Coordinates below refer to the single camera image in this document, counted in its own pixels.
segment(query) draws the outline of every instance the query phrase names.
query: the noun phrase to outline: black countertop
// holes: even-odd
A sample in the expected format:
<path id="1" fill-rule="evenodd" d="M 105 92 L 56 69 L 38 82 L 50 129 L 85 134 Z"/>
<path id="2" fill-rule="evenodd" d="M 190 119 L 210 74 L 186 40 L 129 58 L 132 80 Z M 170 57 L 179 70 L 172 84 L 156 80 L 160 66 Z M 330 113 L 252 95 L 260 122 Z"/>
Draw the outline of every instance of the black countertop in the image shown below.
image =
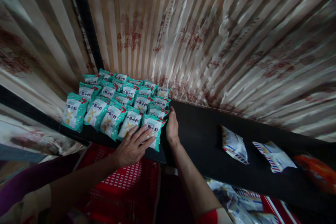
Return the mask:
<path id="1" fill-rule="evenodd" d="M 299 169 L 289 167 L 282 173 L 271 172 L 270 164 L 252 141 L 265 143 L 271 140 L 289 156 L 297 151 L 308 151 L 318 158 L 333 157 L 336 153 L 334 144 L 177 101 L 172 101 L 170 105 L 176 111 L 181 143 L 203 176 L 275 197 L 307 210 L 333 215 L 335 197 L 320 192 Z M 225 153 L 220 124 L 243 137 L 250 164 L 240 163 Z M 111 148 L 116 148 L 120 143 L 97 133 L 91 126 L 84 126 L 80 136 Z M 329 155 L 321 155 L 320 150 L 327 151 Z M 166 138 L 166 126 L 161 133 L 160 152 L 149 148 L 145 157 L 175 166 Z"/>

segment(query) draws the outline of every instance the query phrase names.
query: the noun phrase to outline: finger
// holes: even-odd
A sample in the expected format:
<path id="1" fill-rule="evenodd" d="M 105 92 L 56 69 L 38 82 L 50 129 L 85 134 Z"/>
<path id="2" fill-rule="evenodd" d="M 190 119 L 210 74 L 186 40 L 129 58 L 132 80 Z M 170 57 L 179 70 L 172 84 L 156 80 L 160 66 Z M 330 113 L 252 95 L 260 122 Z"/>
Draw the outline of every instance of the finger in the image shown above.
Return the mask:
<path id="1" fill-rule="evenodd" d="M 134 136 L 132 136 L 131 142 L 135 142 L 139 136 L 141 136 L 141 134 L 147 129 L 147 125 L 142 126 L 137 133 L 134 134 Z"/>
<path id="2" fill-rule="evenodd" d="M 128 141 L 131 139 L 133 133 L 134 133 L 137 129 L 138 129 L 138 126 L 137 126 L 137 125 L 134 126 L 133 128 L 131 128 L 131 130 L 130 130 L 130 131 L 127 133 L 127 135 L 125 136 L 124 141 L 125 141 L 125 142 L 128 142 Z"/>
<path id="3" fill-rule="evenodd" d="M 155 141 L 155 137 L 152 136 L 152 137 L 149 138 L 143 145 L 141 145 L 141 146 L 139 147 L 139 149 L 140 149 L 140 150 L 143 150 L 143 151 L 147 150 L 148 147 L 149 147 L 154 141 Z"/>
<path id="4" fill-rule="evenodd" d="M 152 131 L 153 131 L 153 128 L 149 128 L 148 130 L 143 132 L 141 136 L 139 136 L 139 138 L 136 139 L 135 144 L 140 145 L 143 141 L 146 140 L 146 138 L 152 133 Z"/>

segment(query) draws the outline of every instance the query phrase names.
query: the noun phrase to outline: teal snack bag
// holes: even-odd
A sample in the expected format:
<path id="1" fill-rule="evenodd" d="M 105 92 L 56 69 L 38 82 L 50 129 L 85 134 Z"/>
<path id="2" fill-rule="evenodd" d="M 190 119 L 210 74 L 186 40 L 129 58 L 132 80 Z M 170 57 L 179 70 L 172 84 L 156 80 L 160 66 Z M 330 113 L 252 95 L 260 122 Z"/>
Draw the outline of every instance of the teal snack bag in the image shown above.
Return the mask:
<path id="1" fill-rule="evenodd" d="M 91 125 L 98 131 L 109 104 L 110 99 L 103 96 L 98 96 L 95 100 L 91 101 L 89 111 L 84 117 L 84 124 Z"/>
<path id="2" fill-rule="evenodd" d="M 154 96 L 154 90 L 149 87 L 142 86 L 139 89 L 139 95 L 145 95 L 147 97 L 152 97 Z"/>
<path id="3" fill-rule="evenodd" d="M 155 90 L 157 88 L 158 85 L 154 84 L 153 82 L 149 81 L 149 80 L 144 80 L 143 81 L 143 86 L 147 87 L 147 88 L 151 88 L 152 90 Z"/>
<path id="4" fill-rule="evenodd" d="M 120 104 L 123 107 L 127 107 L 128 104 L 132 104 L 133 103 L 133 98 L 126 95 L 126 94 L 121 94 L 121 93 L 115 93 L 114 94 L 114 99 L 118 102 L 120 102 Z"/>
<path id="5" fill-rule="evenodd" d="M 103 79 L 102 75 L 83 75 L 86 84 L 99 85 Z"/>
<path id="6" fill-rule="evenodd" d="M 123 82 L 121 80 L 118 80 L 114 77 L 111 77 L 108 79 L 108 82 L 112 82 L 114 85 L 114 88 L 117 92 L 121 93 L 123 91 Z"/>
<path id="7" fill-rule="evenodd" d="M 124 75 L 121 73 L 115 73 L 115 78 L 121 81 L 128 81 L 129 75 Z"/>
<path id="8" fill-rule="evenodd" d="M 132 83 L 132 84 L 135 84 L 135 85 L 138 85 L 138 86 L 142 86 L 142 84 L 143 84 L 144 81 L 142 81 L 142 80 L 135 80 L 135 79 L 129 78 L 128 82 Z"/>
<path id="9" fill-rule="evenodd" d="M 107 81 L 109 78 L 114 76 L 114 73 L 111 73 L 109 71 L 106 71 L 104 69 L 99 69 L 99 75 L 103 77 L 103 81 Z"/>
<path id="10" fill-rule="evenodd" d="M 127 105 L 127 110 L 128 110 L 128 111 L 134 111 L 135 113 L 141 114 L 141 113 L 140 113 L 140 110 L 138 110 L 138 109 L 132 107 L 131 105 Z"/>
<path id="11" fill-rule="evenodd" d="M 140 125 L 141 115 L 134 109 L 127 108 L 126 117 L 122 123 L 117 139 L 123 140 L 127 133 L 135 126 Z"/>
<path id="12" fill-rule="evenodd" d="M 169 114 L 170 110 L 165 110 L 159 106 L 156 106 L 154 104 L 149 104 L 148 105 L 148 110 L 147 110 L 147 114 L 152 115 L 152 116 L 156 116 L 160 119 L 165 118 L 165 116 L 167 116 Z"/>
<path id="13" fill-rule="evenodd" d="M 170 88 L 167 88 L 167 87 L 164 87 L 164 88 L 157 87 L 156 89 L 156 95 L 163 97 L 163 98 L 168 98 L 169 92 L 170 92 Z"/>
<path id="14" fill-rule="evenodd" d="M 128 95 L 134 99 L 135 95 L 138 93 L 138 90 L 140 89 L 137 85 L 134 85 L 129 82 L 122 82 L 122 93 L 124 95 Z"/>
<path id="15" fill-rule="evenodd" d="M 160 96 L 154 96 L 154 105 L 159 106 L 160 108 L 166 109 L 166 107 L 169 105 L 170 103 L 170 99 L 168 98 L 163 98 Z"/>
<path id="16" fill-rule="evenodd" d="M 126 112 L 126 109 L 123 108 L 118 101 L 111 99 L 99 131 L 116 141 L 119 125 L 124 120 Z"/>
<path id="17" fill-rule="evenodd" d="M 154 142 L 149 147 L 153 148 L 157 152 L 159 152 L 161 129 L 165 123 L 165 120 L 159 119 L 154 115 L 143 115 L 141 126 L 147 125 L 147 129 L 153 129 L 152 133 L 146 138 L 146 140 L 150 137 L 155 137 Z"/>
<path id="18" fill-rule="evenodd" d="M 75 93 L 69 93 L 62 117 L 62 125 L 77 132 L 82 132 L 84 115 L 88 100 Z"/>
<path id="19" fill-rule="evenodd" d="M 87 99 L 88 102 L 94 100 L 101 91 L 101 86 L 91 85 L 91 84 L 84 84 L 83 82 L 79 82 L 79 90 L 78 94 L 83 96 Z"/>
<path id="20" fill-rule="evenodd" d="M 116 92 L 116 87 L 114 86 L 114 84 L 111 82 L 102 81 L 100 85 L 102 86 L 100 95 L 112 99 L 114 93 Z"/>
<path id="21" fill-rule="evenodd" d="M 144 114 L 147 111 L 147 107 L 154 100 L 147 96 L 137 94 L 134 99 L 133 106 L 140 111 L 140 114 Z"/>

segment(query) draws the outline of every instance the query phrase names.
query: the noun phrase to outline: person's left hand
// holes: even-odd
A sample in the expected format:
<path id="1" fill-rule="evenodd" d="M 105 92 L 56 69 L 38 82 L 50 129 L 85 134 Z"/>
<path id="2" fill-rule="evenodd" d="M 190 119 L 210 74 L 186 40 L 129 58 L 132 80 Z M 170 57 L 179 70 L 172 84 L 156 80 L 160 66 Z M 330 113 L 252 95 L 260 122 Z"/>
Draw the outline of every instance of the person's left hand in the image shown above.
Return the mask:
<path id="1" fill-rule="evenodd" d="M 145 150 L 154 142 L 154 136 L 144 142 L 144 140 L 152 132 L 152 128 L 147 130 L 146 128 L 147 126 L 144 125 L 137 133 L 134 134 L 138 127 L 133 127 L 127 133 L 126 137 L 118 146 L 116 151 L 112 154 L 116 160 L 118 168 L 138 163 L 145 154 Z"/>

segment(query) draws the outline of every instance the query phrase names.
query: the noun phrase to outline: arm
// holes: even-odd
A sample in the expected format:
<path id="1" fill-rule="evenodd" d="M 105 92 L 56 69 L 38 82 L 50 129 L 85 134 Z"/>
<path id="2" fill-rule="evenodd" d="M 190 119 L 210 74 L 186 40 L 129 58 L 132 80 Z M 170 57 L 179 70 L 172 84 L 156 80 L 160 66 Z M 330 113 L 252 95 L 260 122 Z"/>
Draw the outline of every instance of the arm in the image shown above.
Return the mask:
<path id="1" fill-rule="evenodd" d="M 137 133 L 133 134 L 137 128 L 133 127 L 128 132 L 112 155 L 50 184 L 51 222 L 57 222 L 82 196 L 117 169 L 140 161 L 155 137 L 149 138 L 143 145 L 139 146 L 152 129 L 146 130 L 146 126 L 143 126 Z"/>
<path id="2" fill-rule="evenodd" d="M 167 139 L 172 149 L 178 175 L 181 178 L 191 210 L 194 217 L 198 219 L 211 210 L 221 208 L 222 205 L 181 145 L 178 136 L 179 125 L 176 113 L 173 107 L 170 108 L 171 113 L 167 123 Z"/>

